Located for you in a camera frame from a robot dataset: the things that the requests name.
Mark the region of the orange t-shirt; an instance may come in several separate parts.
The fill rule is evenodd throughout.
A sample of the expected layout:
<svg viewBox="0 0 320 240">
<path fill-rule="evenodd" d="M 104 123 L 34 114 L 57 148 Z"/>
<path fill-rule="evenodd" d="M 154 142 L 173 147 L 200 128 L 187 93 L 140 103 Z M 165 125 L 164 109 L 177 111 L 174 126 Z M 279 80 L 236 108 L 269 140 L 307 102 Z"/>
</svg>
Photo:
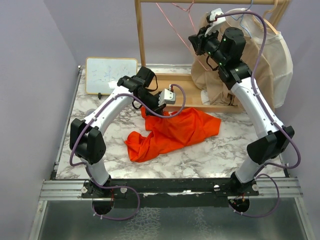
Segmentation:
<svg viewBox="0 0 320 240">
<path fill-rule="evenodd" d="M 145 130 L 149 131 L 148 136 L 133 131 L 124 142 L 130 161 L 137 163 L 215 137 L 220 132 L 222 122 L 221 119 L 193 107 L 185 108 L 178 116 L 172 118 L 146 115 L 144 107 L 140 112 Z"/>
</svg>

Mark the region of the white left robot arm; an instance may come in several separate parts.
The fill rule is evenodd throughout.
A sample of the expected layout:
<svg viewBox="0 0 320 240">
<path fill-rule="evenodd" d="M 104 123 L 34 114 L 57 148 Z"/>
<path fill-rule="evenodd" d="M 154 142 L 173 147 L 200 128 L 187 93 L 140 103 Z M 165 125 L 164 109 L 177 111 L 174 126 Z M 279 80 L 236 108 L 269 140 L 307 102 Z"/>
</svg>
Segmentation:
<svg viewBox="0 0 320 240">
<path fill-rule="evenodd" d="M 93 191 L 97 196 L 106 197 L 111 190 L 103 156 L 106 152 L 104 133 L 109 125 L 134 100 L 140 101 L 151 116 L 162 116 L 165 105 L 159 105 L 160 92 L 153 95 L 148 89 L 156 74 L 142 66 L 136 75 L 121 77 L 112 94 L 83 120 L 75 118 L 70 124 L 69 164 L 73 167 L 84 165 Z"/>
</svg>

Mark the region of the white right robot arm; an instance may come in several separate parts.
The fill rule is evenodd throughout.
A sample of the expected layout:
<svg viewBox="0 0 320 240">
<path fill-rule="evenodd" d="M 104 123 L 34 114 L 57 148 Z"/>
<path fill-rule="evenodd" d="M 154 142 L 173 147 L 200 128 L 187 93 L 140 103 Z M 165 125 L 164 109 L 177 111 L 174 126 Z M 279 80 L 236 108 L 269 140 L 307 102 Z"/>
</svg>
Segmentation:
<svg viewBox="0 0 320 240">
<path fill-rule="evenodd" d="M 218 39 L 219 32 L 206 35 L 207 27 L 188 37 L 195 54 L 207 55 L 217 64 L 218 75 L 225 86 L 240 101 L 253 123 L 258 139 L 247 145 L 247 159 L 231 174 L 229 189 L 240 196 L 247 191 L 264 164 L 275 159 L 289 144 L 295 131 L 285 126 L 274 114 L 252 78 L 252 71 L 242 61 L 246 45 L 243 31 L 228 27 Z"/>
</svg>

